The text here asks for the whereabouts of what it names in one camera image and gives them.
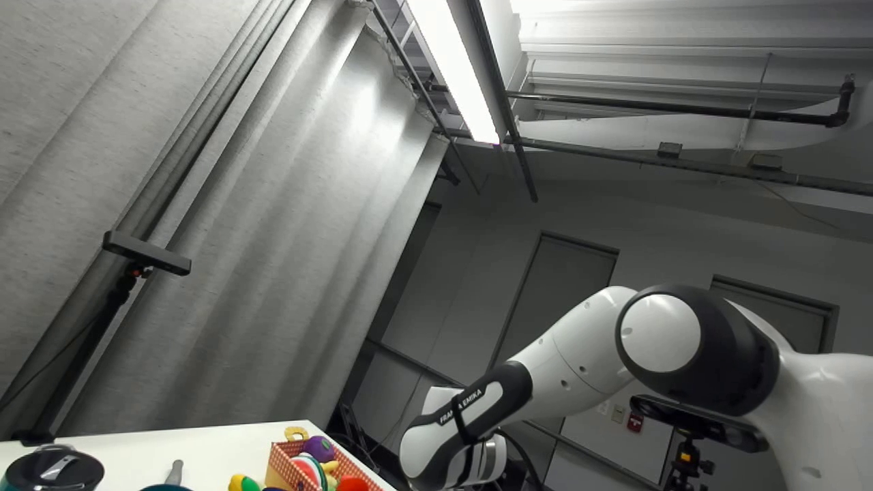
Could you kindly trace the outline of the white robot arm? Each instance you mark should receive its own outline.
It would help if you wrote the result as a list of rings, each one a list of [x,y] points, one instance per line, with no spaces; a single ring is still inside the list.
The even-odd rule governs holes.
[[[873,491],[873,358],[799,351],[711,288],[606,285],[468,386],[434,386],[402,437],[415,491],[498,479],[505,423],[592,408],[629,385],[668,424],[754,427],[790,491]]]

